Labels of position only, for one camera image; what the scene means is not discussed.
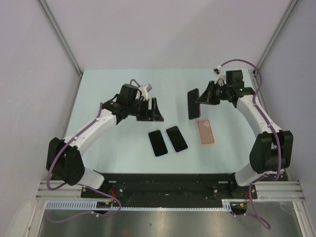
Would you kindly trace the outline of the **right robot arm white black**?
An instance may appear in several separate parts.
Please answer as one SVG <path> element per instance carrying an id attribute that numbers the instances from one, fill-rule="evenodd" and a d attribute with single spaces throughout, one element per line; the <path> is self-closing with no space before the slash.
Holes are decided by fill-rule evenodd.
<path id="1" fill-rule="evenodd" d="M 199 104 L 219 105 L 228 101 L 245 117 L 256 140 L 249 154 L 249 163 L 234 174 L 235 181 L 228 185 L 228 193 L 239 198 L 245 186 L 272 175 L 278 180 L 281 171 L 291 161 L 293 134 L 282 130 L 264 111 L 257 100 L 257 92 L 246 87 L 242 70 L 223 71 L 214 69 L 216 80 L 211 80 L 204 93 L 196 100 Z"/>

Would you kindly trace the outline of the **light blue phone case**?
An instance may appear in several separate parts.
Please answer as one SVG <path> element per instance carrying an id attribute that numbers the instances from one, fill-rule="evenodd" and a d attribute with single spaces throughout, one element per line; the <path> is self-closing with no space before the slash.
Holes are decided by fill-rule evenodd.
<path id="1" fill-rule="evenodd" d="M 166 156 L 168 156 L 169 155 L 169 153 L 166 153 L 166 154 L 163 154 L 163 155 L 161 155 L 161 156 L 156 156 L 156 155 L 154 155 L 154 157 L 155 158 L 163 158 L 163 157 L 166 157 Z"/>

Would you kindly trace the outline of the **black phone teal edge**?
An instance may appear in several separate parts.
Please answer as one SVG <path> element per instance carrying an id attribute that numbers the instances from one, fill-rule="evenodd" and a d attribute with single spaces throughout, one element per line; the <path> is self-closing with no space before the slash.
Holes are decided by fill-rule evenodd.
<path id="1" fill-rule="evenodd" d="M 167 146 L 160 130 L 149 132 L 148 138 L 155 157 L 161 157 L 168 153 Z"/>

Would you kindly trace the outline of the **pink phone case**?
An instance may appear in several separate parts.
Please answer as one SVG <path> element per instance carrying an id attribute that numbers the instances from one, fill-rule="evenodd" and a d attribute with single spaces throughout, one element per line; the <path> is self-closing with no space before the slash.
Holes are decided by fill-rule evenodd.
<path id="1" fill-rule="evenodd" d="M 213 145 L 215 143 L 211 123 L 207 119 L 197 121 L 197 130 L 202 145 Z"/>

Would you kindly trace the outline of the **blue phone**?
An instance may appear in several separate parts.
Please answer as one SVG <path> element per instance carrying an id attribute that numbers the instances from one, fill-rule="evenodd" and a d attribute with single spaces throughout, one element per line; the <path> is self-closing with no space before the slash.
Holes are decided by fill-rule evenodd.
<path id="1" fill-rule="evenodd" d="M 188 145 L 178 126 L 168 128 L 166 130 L 166 134 L 176 153 L 182 152 L 188 148 Z"/>

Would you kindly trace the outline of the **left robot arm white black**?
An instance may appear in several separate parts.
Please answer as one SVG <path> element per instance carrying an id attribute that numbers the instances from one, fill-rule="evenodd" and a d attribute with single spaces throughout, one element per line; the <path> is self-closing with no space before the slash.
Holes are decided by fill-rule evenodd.
<path id="1" fill-rule="evenodd" d="M 102 198 L 108 194 L 109 185 L 104 182 L 105 177 L 97 171 L 84 166 L 82 155 L 106 131 L 118 125 L 128 116 L 136 117 L 137 121 L 163 122 L 157 99 L 149 98 L 152 86 L 145 84 L 134 86 L 124 84 L 112 99 L 99 105 L 97 115 L 84 127 L 73 135 L 59 139 L 53 138 L 49 142 L 46 161 L 46 186 L 50 191 L 58 187 L 51 187 L 50 179 L 55 176 L 64 185 L 83 185 L 92 188 L 92 192 Z"/>

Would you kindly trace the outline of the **lilac phone case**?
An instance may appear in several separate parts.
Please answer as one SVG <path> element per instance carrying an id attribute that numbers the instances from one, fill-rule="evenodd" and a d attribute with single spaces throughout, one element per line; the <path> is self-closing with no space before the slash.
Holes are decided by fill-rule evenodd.
<path id="1" fill-rule="evenodd" d="M 173 148 L 173 151 L 174 151 L 176 154 L 179 154 L 179 153 L 185 152 L 185 151 L 187 151 L 187 150 L 188 150 L 188 148 L 185 148 L 185 149 L 179 149 L 179 150 L 177 150 L 177 149 Z"/>

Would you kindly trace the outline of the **black phone purple edge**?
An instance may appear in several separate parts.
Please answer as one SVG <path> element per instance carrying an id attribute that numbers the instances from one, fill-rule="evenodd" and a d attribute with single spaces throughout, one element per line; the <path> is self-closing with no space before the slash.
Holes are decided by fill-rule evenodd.
<path id="1" fill-rule="evenodd" d="M 195 88 L 187 93 L 189 120 L 197 119 L 200 117 L 200 105 L 199 103 L 196 102 L 198 98 L 199 98 L 198 88 Z"/>

